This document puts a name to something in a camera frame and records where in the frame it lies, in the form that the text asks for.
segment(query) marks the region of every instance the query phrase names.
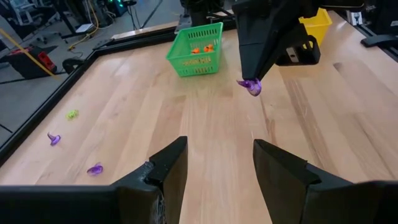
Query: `concrete floor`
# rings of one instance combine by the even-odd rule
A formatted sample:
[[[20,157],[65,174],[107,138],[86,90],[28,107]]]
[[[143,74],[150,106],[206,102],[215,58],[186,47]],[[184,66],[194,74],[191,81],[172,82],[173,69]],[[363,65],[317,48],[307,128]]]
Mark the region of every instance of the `concrete floor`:
[[[148,18],[149,14],[155,8],[158,2],[159,0],[138,1],[136,4],[136,9],[141,25]],[[163,1],[158,10],[147,23],[146,27],[176,21],[178,20],[179,14],[182,12],[183,8],[181,7],[179,0]],[[72,17],[69,17],[69,19],[73,25],[76,24]],[[47,27],[46,30],[61,32],[63,35],[69,33],[69,30],[63,22],[52,24],[51,26]],[[128,13],[125,13],[122,17],[116,18],[115,23],[110,27],[99,30],[92,39],[77,45],[74,52],[81,52],[83,53],[82,58],[86,58],[92,52],[92,48],[99,41],[108,39],[114,34],[119,34],[130,30],[133,30],[131,18]],[[13,38],[15,38],[19,43],[22,42],[22,40],[18,37]],[[34,44],[39,47],[57,45],[58,47],[49,53],[49,57],[52,59],[54,64],[57,65],[58,71],[62,69],[62,62],[66,58],[80,56],[80,54],[73,54],[67,51],[69,45],[78,41],[79,37],[68,39],[69,44],[66,44],[57,35],[50,35],[47,36],[47,38],[49,40],[48,43],[43,44],[36,41],[35,37],[31,39],[30,37],[27,37],[26,39],[28,40],[23,42],[21,45],[24,47],[28,46],[29,44]],[[3,39],[3,41],[8,47],[14,48],[14,46],[7,40]],[[52,77],[45,77],[35,80],[26,80],[22,82],[0,85],[0,124],[13,132],[16,131],[64,81],[66,76],[66,74],[59,75],[61,80],[55,80]],[[11,66],[0,69],[0,82],[6,82],[20,78],[22,78],[22,76]],[[0,127],[0,145],[10,136],[10,132]]]

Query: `yellow bin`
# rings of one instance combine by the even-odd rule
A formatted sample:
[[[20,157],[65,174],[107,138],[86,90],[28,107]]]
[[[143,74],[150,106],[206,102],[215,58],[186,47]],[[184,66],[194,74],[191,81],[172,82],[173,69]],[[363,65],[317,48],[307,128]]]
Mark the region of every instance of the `yellow bin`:
[[[315,17],[304,19],[300,18],[300,22],[304,24],[305,29],[309,35],[313,35],[320,46],[323,38],[331,25],[331,19],[326,9],[319,9]]]

